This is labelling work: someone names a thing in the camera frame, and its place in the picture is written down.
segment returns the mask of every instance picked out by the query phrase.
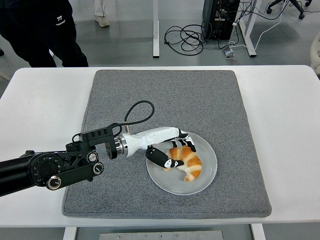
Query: white pants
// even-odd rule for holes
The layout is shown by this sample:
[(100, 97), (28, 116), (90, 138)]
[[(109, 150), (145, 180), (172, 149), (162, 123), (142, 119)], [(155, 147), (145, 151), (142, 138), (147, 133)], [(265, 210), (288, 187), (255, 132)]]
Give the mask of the white pants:
[(94, 15), (99, 17), (106, 17), (106, 13), (105, 13), (106, 1), (93, 0), (93, 2), (94, 2)]

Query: black pants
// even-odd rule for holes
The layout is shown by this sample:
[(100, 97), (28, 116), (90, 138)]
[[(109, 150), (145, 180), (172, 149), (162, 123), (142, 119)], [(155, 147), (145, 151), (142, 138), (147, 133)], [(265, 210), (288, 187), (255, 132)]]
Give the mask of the black pants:
[(31, 67), (56, 67), (49, 49), (64, 67), (88, 67), (87, 57), (76, 43), (77, 32), (68, 0), (0, 8), (0, 35)]

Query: white robotic hand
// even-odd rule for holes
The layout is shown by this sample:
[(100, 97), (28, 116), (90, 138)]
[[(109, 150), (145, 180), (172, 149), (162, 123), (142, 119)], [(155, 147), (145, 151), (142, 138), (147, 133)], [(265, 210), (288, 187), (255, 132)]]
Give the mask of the white robotic hand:
[(170, 159), (164, 152), (154, 148), (154, 144), (171, 141), (173, 147), (177, 147), (178, 140), (182, 145), (188, 145), (193, 152), (196, 151), (189, 134), (176, 127), (158, 127), (137, 134), (122, 133), (117, 140), (120, 143), (118, 146), (121, 148), (121, 153), (126, 157), (133, 155), (138, 149), (146, 150), (146, 157), (164, 168), (174, 168), (184, 163)]

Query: black jacket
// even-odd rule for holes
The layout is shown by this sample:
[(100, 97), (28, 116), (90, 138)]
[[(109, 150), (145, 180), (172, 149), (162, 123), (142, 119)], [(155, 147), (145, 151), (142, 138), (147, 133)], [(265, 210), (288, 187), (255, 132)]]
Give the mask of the black jacket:
[(51, 0), (0, 0), (0, 9), (13, 9), (41, 4)]

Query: computer tower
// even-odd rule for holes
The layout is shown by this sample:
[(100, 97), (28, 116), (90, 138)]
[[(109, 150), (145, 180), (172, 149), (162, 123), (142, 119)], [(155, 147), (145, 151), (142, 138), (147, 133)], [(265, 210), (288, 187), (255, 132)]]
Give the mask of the computer tower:
[(204, 0), (202, 11), (204, 36), (207, 39), (229, 40), (239, 4), (240, 0)]

